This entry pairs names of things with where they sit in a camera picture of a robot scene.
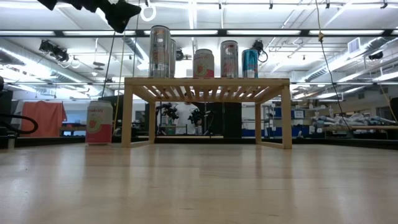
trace black panel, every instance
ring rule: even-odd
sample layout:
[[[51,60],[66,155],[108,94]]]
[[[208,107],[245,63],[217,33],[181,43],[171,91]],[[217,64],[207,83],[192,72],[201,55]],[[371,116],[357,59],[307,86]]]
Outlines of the black panel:
[[[242,104],[224,103],[224,138],[242,137]]]

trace pink can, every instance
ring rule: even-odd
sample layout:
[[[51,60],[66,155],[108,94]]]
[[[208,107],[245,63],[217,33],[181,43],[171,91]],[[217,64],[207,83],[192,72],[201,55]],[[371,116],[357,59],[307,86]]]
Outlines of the pink can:
[[[214,78],[214,56],[208,49],[199,49],[193,56],[193,77]]]

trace shelf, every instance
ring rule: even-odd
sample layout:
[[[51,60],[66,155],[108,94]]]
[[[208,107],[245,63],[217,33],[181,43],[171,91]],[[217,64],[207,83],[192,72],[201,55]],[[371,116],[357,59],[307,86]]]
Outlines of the shelf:
[[[288,78],[126,78],[133,93],[148,102],[263,103],[289,86]]]

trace camera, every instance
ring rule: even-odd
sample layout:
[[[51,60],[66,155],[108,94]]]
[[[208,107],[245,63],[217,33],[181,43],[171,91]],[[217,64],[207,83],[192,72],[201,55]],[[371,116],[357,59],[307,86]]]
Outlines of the camera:
[[[171,103],[164,103],[158,107],[156,107],[156,114],[159,112],[159,110],[164,109],[162,115],[167,115],[171,117],[172,119],[179,119],[179,116],[177,116],[175,113],[177,112],[177,109],[173,108],[173,105]]]
[[[198,109],[194,109],[191,114],[192,115],[189,116],[188,120],[190,120],[192,124],[197,124],[197,122],[201,120],[201,117],[203,116]]]

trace white can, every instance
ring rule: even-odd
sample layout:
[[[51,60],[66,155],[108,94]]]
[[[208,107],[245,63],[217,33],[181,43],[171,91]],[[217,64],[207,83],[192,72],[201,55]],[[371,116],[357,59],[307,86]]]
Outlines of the white can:
[[[91,101],[87,108],[86,143],[112,143],[113,107],[108,101]]]
[[[233,40],[226,40],[221,43],[221,77],[238,78],[239,60],[238,43]]]
[[[199,49],[193,56],[193,77],[214,78],[214,56],[208,49]]]

